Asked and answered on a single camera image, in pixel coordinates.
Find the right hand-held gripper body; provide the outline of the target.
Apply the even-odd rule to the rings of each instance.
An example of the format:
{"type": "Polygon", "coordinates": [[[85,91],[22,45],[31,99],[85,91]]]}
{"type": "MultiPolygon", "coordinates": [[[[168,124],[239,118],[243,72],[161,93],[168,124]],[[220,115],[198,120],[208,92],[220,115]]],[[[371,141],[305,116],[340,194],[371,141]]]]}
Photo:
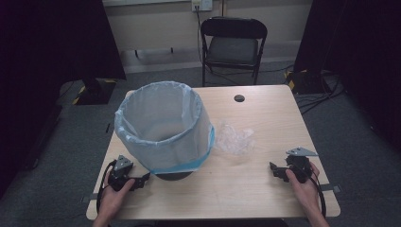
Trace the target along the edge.
{"type": "Polygon", "coordinates": [[[312,175],[312,167],[308,156],[317,156],[317,153],[298,147],[288,150],[287,155],[286,162],[289,169],[295,174],[300,183],[305,183],[312,175]]]}

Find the crumpled clear plastic wrap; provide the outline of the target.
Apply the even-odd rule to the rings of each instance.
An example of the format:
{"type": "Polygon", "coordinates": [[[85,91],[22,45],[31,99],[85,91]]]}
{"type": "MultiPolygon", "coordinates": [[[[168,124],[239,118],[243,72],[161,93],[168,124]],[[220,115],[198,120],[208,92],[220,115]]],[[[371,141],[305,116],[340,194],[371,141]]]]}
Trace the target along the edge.
{"type": "Polygon", "coordinates": [[[215,148],[232,155],[245,155],[253,150],[253,134],[252,129],[237,129],[226,121],[220,121],[215,148]]]}

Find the black folding chair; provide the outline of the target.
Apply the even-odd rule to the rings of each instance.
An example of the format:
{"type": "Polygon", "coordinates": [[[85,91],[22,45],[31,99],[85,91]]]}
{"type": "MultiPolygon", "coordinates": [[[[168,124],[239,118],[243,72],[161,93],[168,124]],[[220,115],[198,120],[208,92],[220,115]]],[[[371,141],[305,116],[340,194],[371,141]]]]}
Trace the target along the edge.
{"type": "Polygon", "coordinates": [[[202,85],[206,84],[206,67],[252,70],[257,83],[268,36],[267,27],[252,18],[216,16],[200,25],[202,85]]]}

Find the person's left hand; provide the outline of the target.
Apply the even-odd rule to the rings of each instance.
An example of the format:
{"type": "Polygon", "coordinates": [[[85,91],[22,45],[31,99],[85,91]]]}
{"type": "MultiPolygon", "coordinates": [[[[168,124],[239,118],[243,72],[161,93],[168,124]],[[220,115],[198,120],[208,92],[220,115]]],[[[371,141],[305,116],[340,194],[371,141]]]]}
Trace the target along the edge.
{"type": "Polygon", "coordinates": [[[135,179],[128,180],[120,191],[114,191],[108,184],[108,180],[104,182],[104,190],[102,192],[100,207],[96,218],[109,219],[112,221],[119,212],[122,203],[133,186],[135,179]]]}

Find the white wall socket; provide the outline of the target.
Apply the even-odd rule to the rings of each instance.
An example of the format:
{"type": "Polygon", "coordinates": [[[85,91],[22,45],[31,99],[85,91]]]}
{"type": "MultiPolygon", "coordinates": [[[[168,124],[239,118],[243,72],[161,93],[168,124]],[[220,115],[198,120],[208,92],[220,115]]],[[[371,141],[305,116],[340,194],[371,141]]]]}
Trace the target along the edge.
{"type": "Polygon", "coordinates": [[[211,11],[213,9],[213,0],[191,0],[191,10],[211,11]]]}

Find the person's right hand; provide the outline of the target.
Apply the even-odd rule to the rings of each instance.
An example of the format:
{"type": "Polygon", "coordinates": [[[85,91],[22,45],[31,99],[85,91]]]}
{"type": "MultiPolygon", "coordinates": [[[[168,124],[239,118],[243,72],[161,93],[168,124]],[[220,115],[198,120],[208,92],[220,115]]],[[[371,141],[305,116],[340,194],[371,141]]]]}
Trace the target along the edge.
{"type": "Polygon", "coordinates": [[[318,213],[322,215],[319,207],[318,189],[315,184],[311,180],[308,180],[305,183],[300,183],[290,169],[287,169],[286,173],[293,192],[298,202],[303,207],[305,215],[308,216],[310,214],[318,213]]]}

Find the black stand base striped tape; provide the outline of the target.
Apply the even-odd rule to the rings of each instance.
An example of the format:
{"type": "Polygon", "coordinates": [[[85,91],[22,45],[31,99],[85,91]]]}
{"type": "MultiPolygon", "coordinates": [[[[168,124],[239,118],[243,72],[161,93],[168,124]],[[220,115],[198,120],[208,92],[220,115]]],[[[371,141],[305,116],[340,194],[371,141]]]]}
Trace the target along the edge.
{"type": "Polygon", "coordinates": [[[74,105],[103,105],[108,104],[116,85],[115,79],[84,79],[83,87],[79,90],[74,105]]]}
{"type": "Polygon", "coordinates": [[[329,93],[331,89],[320,74],[301,72],[286,72],[286,83],[293,94],[312,95],[329,93]]]}

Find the bin with blue liner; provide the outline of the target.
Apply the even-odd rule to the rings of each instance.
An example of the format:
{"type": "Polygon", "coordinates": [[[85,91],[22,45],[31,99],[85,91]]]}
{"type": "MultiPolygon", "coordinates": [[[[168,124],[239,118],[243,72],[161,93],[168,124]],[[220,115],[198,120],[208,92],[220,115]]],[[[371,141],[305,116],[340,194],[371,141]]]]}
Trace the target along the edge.
{"type": "Polygon", "coordinates": [[[198,170],[215,140],[200,95],[176,81],[154,82],[127,95],[115,112],[114,131],[155,175],[198,170]]]}

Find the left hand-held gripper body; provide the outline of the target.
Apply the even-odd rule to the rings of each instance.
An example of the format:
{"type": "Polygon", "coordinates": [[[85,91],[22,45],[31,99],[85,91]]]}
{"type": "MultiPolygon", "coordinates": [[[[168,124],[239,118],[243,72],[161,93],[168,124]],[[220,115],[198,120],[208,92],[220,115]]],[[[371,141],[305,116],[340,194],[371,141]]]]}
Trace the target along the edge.
{"type": "Polygon", "coordinates": [[[130,179],[129,173],[133,168],[133,162],[123,155],[119,155],[111,173],[108,184],[114,191],[120,191],[130,179]]]}

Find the black curtain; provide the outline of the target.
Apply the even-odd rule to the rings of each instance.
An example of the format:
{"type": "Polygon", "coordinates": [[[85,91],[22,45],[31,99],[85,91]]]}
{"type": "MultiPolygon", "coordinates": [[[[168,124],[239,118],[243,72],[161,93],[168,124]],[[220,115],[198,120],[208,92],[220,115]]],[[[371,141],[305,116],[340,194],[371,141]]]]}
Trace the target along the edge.
{"type": "Polygon", "coordinates": [[[401,0],[312,0],[294,70],[340,74],[401,152],[401,0]]]}
{"type": "Polygon", "coordinates": [[[102,0],[0,0],[0,199],[64,83],[125,77],[102,0]]]}

